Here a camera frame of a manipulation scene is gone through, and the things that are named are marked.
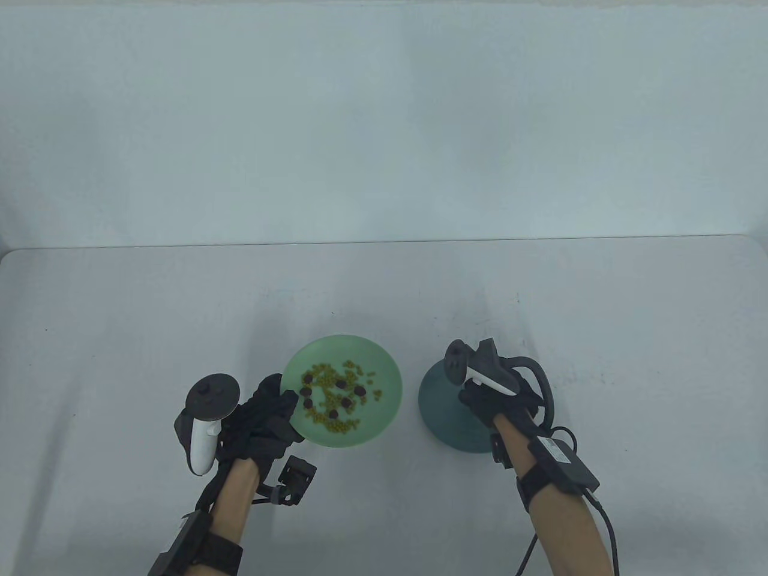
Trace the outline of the person's right hand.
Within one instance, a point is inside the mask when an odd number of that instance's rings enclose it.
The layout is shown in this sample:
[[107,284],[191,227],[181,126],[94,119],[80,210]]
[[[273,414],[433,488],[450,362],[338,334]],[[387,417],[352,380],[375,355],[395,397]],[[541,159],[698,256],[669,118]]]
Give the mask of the person's right hand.
[[513,382],[519,385],[518,394],[505,395],[486,385],[466,382],[458,393],[458,400],[487,428],[494,428],[494,419],[503,415],[513,424],[525,425],[537,415],[543,400],[518,370],[510,370]]

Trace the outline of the person's left hand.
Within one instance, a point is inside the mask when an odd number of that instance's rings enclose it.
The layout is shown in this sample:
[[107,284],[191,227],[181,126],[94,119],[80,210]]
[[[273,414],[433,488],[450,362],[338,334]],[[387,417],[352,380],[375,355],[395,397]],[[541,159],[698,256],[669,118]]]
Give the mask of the person's left hand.
[[281,381],[279,373],[267,376],[248,401],[222,420],[216,451],[220,464],[250,459],[261,476],[266,476],[274,461],[283,458],[289,447],[305,440],[291,425],[299,395],[292,390],[283,391]]

